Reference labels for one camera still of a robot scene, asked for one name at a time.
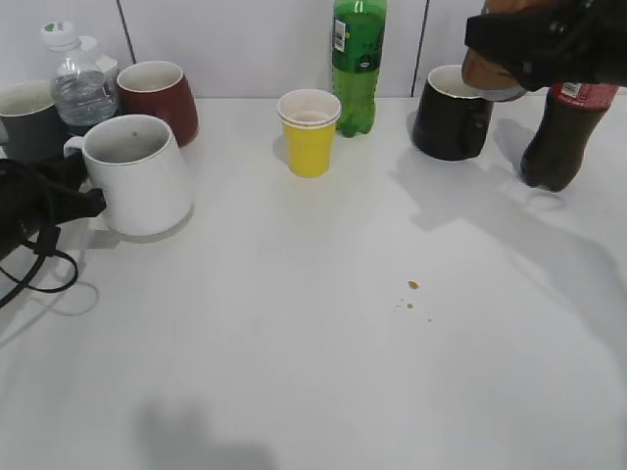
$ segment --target black mug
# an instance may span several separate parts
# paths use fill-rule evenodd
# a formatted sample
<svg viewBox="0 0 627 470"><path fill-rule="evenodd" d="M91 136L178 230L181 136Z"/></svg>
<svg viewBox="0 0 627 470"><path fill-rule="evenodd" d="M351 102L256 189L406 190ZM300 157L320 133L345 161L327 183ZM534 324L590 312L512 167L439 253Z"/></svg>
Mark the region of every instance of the black mug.
<svg viewBox="0 0 627 470"><path fill-rule="evenodd" d="M62 159L69 138L48 82L0 90L0 146L7 158L26 164Z"/></svg>
<svg viewBox="0 0 627 470"><path fill-rule="evenodd" d="M483 149L494 104L478 96L461 77L461 66L429 73L411 139L438 160L459 162Z"/></svg>

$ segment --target white wall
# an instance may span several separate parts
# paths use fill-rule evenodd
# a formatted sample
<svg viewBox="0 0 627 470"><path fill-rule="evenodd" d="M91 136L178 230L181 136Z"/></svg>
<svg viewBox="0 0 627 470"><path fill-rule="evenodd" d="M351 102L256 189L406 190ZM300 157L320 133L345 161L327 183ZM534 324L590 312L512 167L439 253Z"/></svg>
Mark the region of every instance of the white wall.
<svg viewBox="0 0 627 470"><path fill-rule="evenodd" d="M388 0L380 96L409 96L425 0ZM138 61L179 63L200 97L330 87L332 0L122 0Z"/></svg>
<svg viewBox="0 0 627 470"><path fill-rule="evenodd" d="M389 0L380 96L409 96L426 0ZM121 0L138 61L170 60L198 97L277 97L330 88L332 0ZM11 1L0 18L0 86L48 78L38 30L74 21L122 66L129 52L116 0Z"/></svg>
<svg viewBox="0 0 627 470"><path fill-rule="evenodd" d="M466 53L466 20L481 13L483 0L431 0L415 94L420 95L427 75L448 64L461 64Z"/></svg>
<svg viewBox="0 0 627 470"><path fill-rule="evenodd" d="M0 86L48 79L52 58L39 29L71 20L80 34L96 37L121 65L130 63L115 0L4 0L0 14Z"/></svg>

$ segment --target yellow paper cup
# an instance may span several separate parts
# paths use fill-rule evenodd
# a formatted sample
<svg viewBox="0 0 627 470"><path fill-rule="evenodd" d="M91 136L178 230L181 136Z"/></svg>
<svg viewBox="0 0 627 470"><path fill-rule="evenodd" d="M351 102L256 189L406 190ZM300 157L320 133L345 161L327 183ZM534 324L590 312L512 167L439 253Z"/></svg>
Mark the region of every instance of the yellow paper cup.
<svg viewBox="0 0 627 470"><path fill-rule="evenodd" d="M296 90L278 102L292 171L316 178L329 170L335 123L342 104L322 90Z"/></svg>

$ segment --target brown cup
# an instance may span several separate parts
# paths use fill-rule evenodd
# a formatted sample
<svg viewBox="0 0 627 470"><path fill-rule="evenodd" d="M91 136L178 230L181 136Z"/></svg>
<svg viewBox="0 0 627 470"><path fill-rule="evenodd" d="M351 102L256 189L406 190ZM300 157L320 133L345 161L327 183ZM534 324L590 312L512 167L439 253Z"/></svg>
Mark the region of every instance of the brown cup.
<svg viewBox="0 0 627 470"><path fill-rule="evenodd" d="M179 147L198 134L198 114L181 67L164 61L142 62L118 75L122 108L132 115L150 115L169 124Z"/></svg>

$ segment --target dark soda bottle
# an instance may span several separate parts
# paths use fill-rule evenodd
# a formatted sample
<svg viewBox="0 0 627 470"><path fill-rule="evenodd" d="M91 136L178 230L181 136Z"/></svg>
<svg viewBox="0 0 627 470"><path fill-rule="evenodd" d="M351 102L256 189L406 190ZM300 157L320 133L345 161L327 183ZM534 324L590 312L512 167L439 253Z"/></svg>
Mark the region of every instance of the dark soda bottle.
<svg viewBox="0 0 627 470"><path fill-rule="evenodd" d="M613 85L584 83L559 83L549 90L540 128L520 165L527 185L554 192L568 186L617 91Z"/></svg>

